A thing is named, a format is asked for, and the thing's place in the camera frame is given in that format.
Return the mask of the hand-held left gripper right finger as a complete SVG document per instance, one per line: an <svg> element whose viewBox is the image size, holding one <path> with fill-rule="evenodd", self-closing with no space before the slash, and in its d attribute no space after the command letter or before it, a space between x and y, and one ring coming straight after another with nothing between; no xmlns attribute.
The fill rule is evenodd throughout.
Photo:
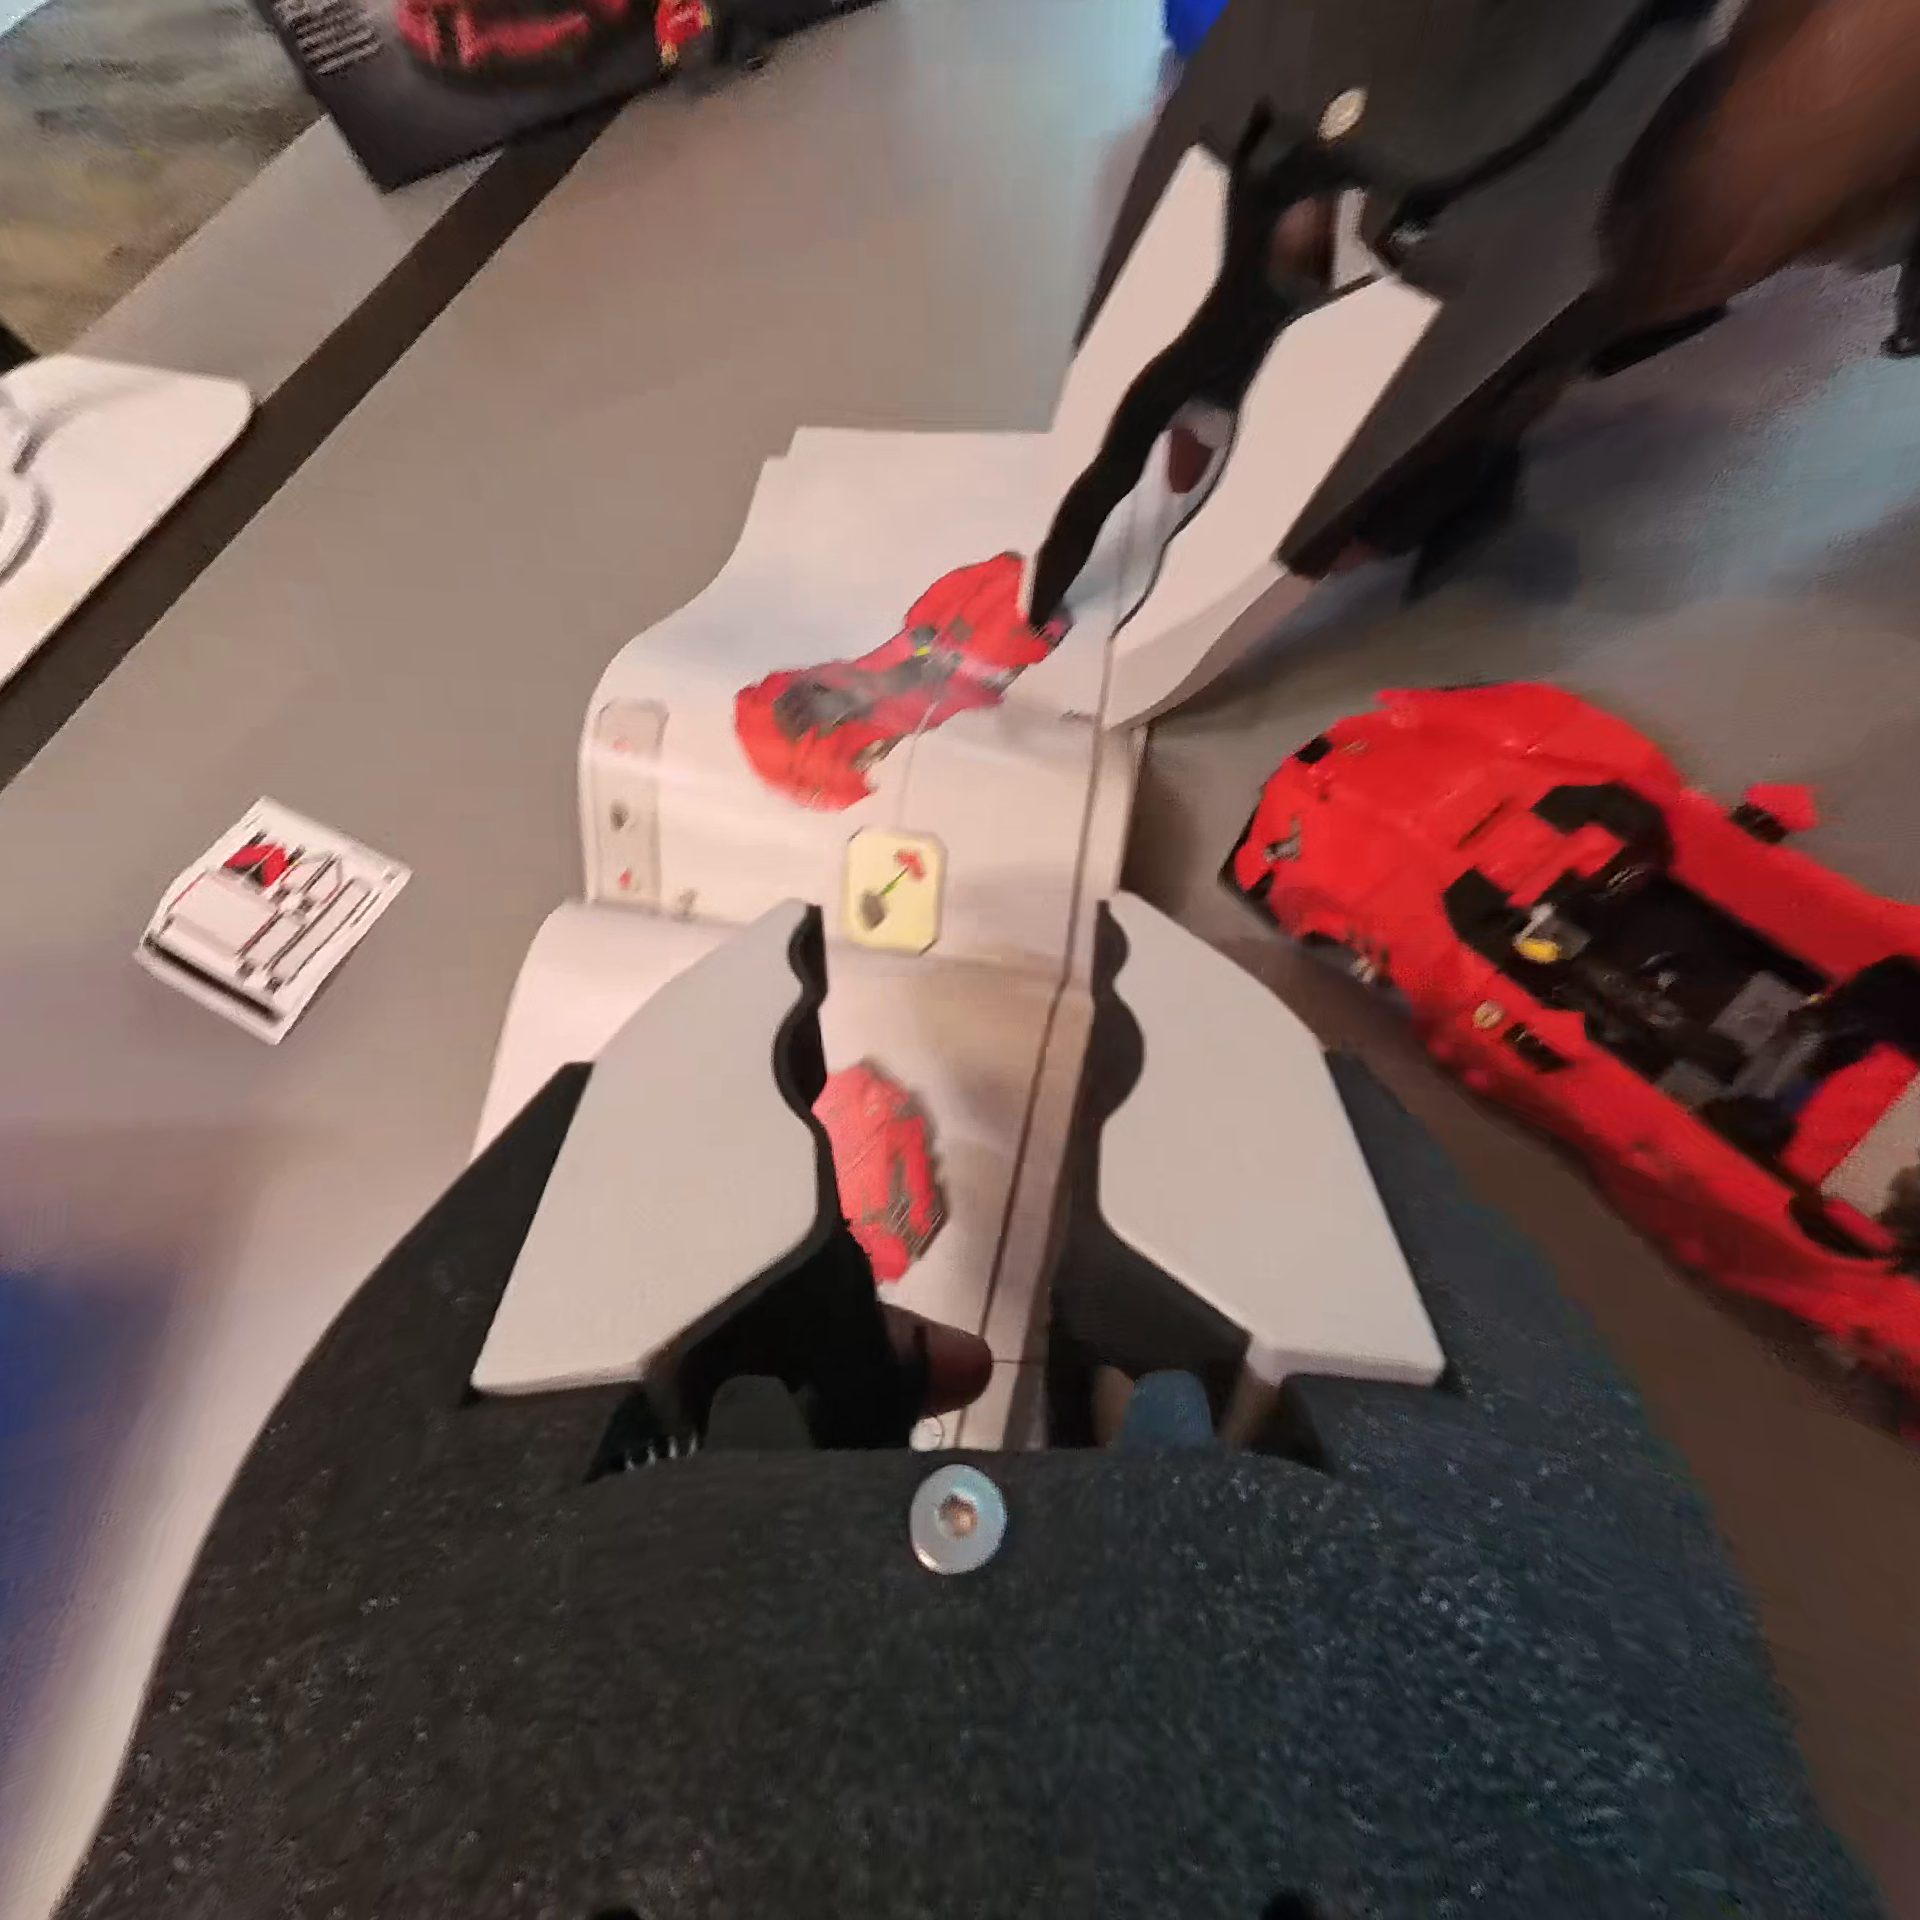
<svg viewBox="0 0 1920 1920"><path fill-rule="evenodd" d="M1313 1030L1135 896L1095 913L1050 1389L1430 1389L1444 1344Z"/></svg>

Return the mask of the dark lego box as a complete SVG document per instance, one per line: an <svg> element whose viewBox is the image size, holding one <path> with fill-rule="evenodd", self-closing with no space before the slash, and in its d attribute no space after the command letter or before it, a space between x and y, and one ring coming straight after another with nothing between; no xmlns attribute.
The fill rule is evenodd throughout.
<svg viewBox="0 0 1920 1920"><path fill-rule="evenodd" d="M861 2L254 2L379 189L656 84L708 84Z"/></svg>

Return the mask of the red lego car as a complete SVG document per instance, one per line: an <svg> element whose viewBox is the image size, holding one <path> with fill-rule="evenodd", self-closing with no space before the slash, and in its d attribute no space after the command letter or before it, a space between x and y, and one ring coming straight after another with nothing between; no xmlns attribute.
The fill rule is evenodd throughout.
<svg viewBox="0 0 1920 1920"><path fill-rule="evenodd" d="M1814 824L1554 684L1386 690L1275 769L1219 883L1914 1437L1918 907L1794 851Z"/></svg>

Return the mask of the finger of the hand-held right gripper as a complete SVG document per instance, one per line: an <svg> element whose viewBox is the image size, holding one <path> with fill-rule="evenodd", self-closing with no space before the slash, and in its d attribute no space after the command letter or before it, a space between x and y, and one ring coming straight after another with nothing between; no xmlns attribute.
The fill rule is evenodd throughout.
<svg viewBox="0 0 1920 1920"><path fill-rule="evenodd" d="M1155 581L1115 632L1114 732L1204 693L1252 648L1236 629L1270 595L1297 608L1308 580L1283 560L1313 494L1423 343L1440 302L1375 276L1286 329L1236 413L1205 504L1164 552Z"/></svg>
<svg viewBox="0 0 1920 1920"><path fill-rule="evenodd" d="M1231 168L1190 148L1150 189L1135 237L1114 235L1115 272L1075 340L1044 436L1050 511L1027 560L1036 626L1057 619L1150 456L1235 344L1235 274L1263 250L1235 220L1235 197Z"/></svg>

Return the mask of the lego sticker sheet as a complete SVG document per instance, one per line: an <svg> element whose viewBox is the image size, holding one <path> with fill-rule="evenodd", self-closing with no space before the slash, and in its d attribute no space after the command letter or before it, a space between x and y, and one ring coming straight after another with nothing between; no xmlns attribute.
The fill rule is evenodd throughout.
<svg viewBox="0 0 1920 1920"><path fill-rule="evenodd" d="M411 881L402 859L262 797L165 890L132 964L281 1044Z"/></svg>

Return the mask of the lego instruction booklet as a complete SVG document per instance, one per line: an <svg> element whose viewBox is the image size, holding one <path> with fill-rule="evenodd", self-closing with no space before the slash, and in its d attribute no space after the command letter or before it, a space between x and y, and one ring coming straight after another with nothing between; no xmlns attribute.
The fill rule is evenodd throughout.
<svg viewBox="0 0 1920 1920"><path fill-rule="evenodd" d="M1047 511L1043 436L804 429L580 737L583 903L823 913L845 1215L883 1297L991 1348L999 1382L948 1427L970 1450L1036 1387L1094 913L1139 782L1108 725L1135 529L1104 536L1068 636L1025 638Z"/></svg>

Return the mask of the person's right hand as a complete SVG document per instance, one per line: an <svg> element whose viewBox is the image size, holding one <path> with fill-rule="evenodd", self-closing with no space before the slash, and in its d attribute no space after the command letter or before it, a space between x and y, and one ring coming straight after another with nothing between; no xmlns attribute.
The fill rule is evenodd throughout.
<svg viewBox="0 0 1920 1920"><path fill-rule="evenodd" d="M1698 336L1797 262L1914 262L1918 5L1743 2L1616 175L1603 241L1595 377Z"/></svg>

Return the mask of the white moulded board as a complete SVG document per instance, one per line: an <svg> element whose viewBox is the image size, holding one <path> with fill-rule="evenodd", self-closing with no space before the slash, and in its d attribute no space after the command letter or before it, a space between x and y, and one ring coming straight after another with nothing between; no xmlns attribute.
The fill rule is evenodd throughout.
<svg viewBox="0 0 1920 1920"><path fill-rule="evenodd" d="M244 382L36 357L3 377L3 682L60 632L254 415Z"/></svg>

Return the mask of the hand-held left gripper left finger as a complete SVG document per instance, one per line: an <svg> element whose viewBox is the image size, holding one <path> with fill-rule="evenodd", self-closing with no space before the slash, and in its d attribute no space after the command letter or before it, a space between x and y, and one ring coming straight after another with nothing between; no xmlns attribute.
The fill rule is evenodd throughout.
<svg viewBox="0 0 1920 1920"><path fill-rule="evenodd" d="M824 926L566 903L528 948L478 1147L542 1071L586 1066L531 1229L473 1365L478 1394L642 1382L837 1218L814 1092L779 1043L820 1039Z"/></svg>

